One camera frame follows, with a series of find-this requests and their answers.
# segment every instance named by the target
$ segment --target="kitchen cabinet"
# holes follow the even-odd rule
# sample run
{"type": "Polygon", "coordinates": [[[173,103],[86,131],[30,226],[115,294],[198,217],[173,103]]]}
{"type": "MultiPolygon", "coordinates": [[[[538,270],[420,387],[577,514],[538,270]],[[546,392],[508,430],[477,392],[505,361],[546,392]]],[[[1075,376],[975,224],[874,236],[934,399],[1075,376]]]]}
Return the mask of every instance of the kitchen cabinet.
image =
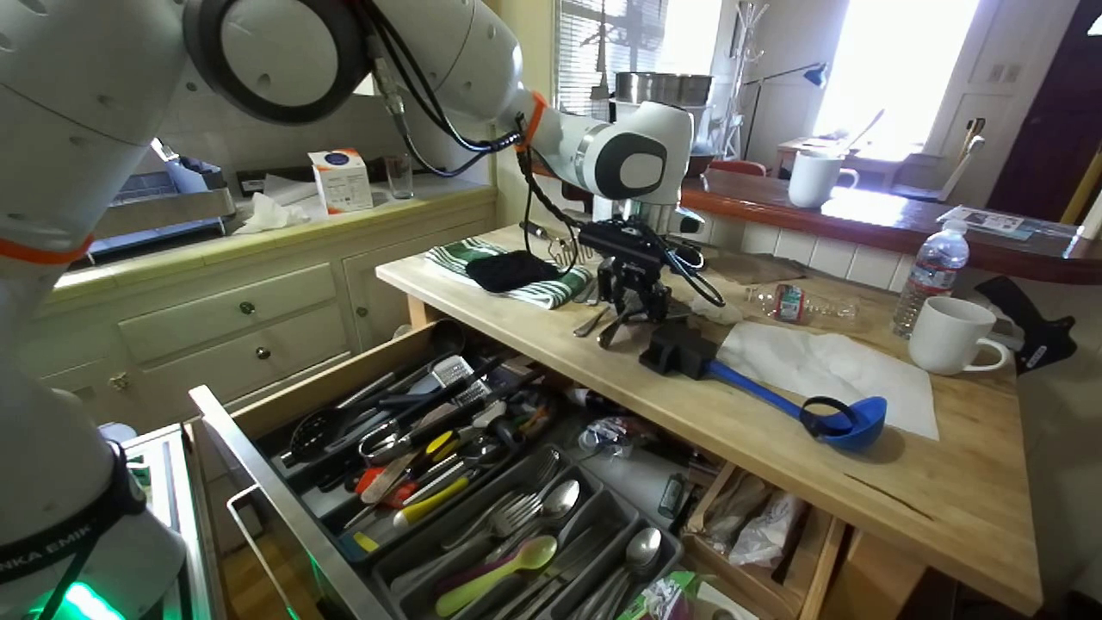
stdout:
{"type": "Polygon", "coordinates": [[[385,342],[399,295],[373,278],[388,253],[484,232],[489,190],[198,241],[62,275],[16,361],[89,416],[135,430],[194,416],[197,383],[241,406],[385,342]]]}

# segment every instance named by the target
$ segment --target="water bottle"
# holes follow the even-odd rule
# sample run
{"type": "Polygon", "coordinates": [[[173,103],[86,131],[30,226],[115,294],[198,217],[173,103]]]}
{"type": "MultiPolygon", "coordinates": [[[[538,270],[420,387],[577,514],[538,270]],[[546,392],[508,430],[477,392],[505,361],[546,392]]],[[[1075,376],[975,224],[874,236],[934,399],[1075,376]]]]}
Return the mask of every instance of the water bottle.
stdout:
{"type": "Polygon", "coordinates": [[[910,335],[910,326],[915,326],[915,317],[925,295],[941,295],[955,288],[958,272],[966,265],[964,234],[966,234],[966,219],[949,217],[941,224],[938,234],[923,241],[893,317],[894,335],[910,335]]]}

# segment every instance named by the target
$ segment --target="white container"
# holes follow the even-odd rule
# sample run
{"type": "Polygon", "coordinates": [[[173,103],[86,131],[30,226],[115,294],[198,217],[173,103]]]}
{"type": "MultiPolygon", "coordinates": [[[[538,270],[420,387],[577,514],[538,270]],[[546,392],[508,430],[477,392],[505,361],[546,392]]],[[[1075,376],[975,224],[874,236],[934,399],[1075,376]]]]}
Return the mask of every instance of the white container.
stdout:
{"type": "Polygon", "coordinates": [[[330,214],[373,206],[367,165],[352,148],[309,151],[315,195],[330,214]]]}

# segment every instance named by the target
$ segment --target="cable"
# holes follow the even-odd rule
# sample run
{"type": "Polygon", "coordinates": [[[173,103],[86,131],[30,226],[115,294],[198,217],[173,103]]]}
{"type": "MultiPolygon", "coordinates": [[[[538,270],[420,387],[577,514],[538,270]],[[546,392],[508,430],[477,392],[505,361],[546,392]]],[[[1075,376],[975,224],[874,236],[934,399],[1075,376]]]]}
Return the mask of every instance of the cable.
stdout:
{"type": "Polygon", "coordinates": [[[512,120],[512,128],[505,133],[489,137],[489,141],[473,141],[460,131],[454,131],[454,124],[449,120],[442,100],[433,97],[422,69],[416,64],[410,46],[393,27],[393,19],[374,2],[364,2],[364,18],[374,24],[374,33],[379,33],[385,54],[393,59],[395,72],[410,85],[416,105],[437,124],[437,131],[445,131],[464,151],[501,151],[519,141],[519,118],[512,120]]]}

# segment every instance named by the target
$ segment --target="knife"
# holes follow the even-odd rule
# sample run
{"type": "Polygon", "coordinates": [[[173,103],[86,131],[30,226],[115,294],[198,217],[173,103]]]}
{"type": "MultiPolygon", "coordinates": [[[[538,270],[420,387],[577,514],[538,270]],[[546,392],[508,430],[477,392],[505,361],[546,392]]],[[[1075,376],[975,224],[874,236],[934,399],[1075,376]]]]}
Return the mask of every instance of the knife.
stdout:
{"type": "Polygon", "coordinates": [[[576,581],[607,546],[608,532],[584,527],[538,577],[525,581],[491,620],[538,615],[569,581],[576,581]]]}

